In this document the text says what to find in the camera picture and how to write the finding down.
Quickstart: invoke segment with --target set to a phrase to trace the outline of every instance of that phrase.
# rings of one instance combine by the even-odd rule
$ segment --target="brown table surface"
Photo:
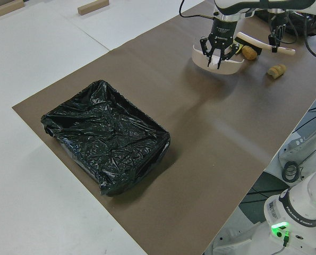
[[[203,2],[186,13],[212,9]],[[238,73],[223,76],[190,58],[193,43],[200,48],[210,28],[210,20],[177,16],[13,107],[149,255],[201,254],[316,98],[316,59],[302,40],[293,57],[263,51]],[[242,21],[239,30],[267,41],[267,24],[258,18]],[[316,50],[316,37],[310,43]],[[278,63],[288,70],[273,80],[266,71]],[[40,123],[43,114],[99,79],[172,137],[160,165],[114,198],[99,194]]]

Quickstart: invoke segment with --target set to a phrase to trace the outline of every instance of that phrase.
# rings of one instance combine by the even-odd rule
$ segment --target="brush handle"
[[[257,39],[254,39],[251,36],[248,36],[242,32],[238,32],[237,33],[237,37],[239,37],[240,39],[247,41],[250,44],[253,44],[254,46],[257,46],[261,49],[268,49],[268,50],[272,50],[272,46],[265,44],[261,41],[258,41]],[[294,49],[290,49],[290,48],[284,48],[284,47],[278,47],[277,52],[279,53],[283,53],[283,54],[287,54],[287,55],[295,55],[296,51]]]

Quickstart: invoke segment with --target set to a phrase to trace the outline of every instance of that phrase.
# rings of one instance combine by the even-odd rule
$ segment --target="wooden block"
[[[0,6],[0,16],[13,12],[17,9],[24,7],[23,0],[14,0],[10,3],[4,4]]]
[[[85,15],[87,13],[96,11],[102,7],[107,6],[107,5],[109,5],[109,0],[97,0],[97,1],[91,2],[89,4],[80,6],[78,8],[78,13],[80,15]]]

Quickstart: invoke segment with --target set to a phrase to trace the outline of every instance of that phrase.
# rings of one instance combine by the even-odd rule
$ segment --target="plastic-lined bin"
[[[103,80],[51,110],[41,123],[107,196],[140,182],[170,144],[165,129]]]

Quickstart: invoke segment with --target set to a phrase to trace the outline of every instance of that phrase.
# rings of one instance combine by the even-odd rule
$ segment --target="green indicator light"
[[[274,230],[274,229],[277,229],[277,228],[279,228],[279,227],[286,227],[286,226],[288,226],[288,225],[289,225],[288,222],[281,222],[281,223],[272,225],[271,228]]]

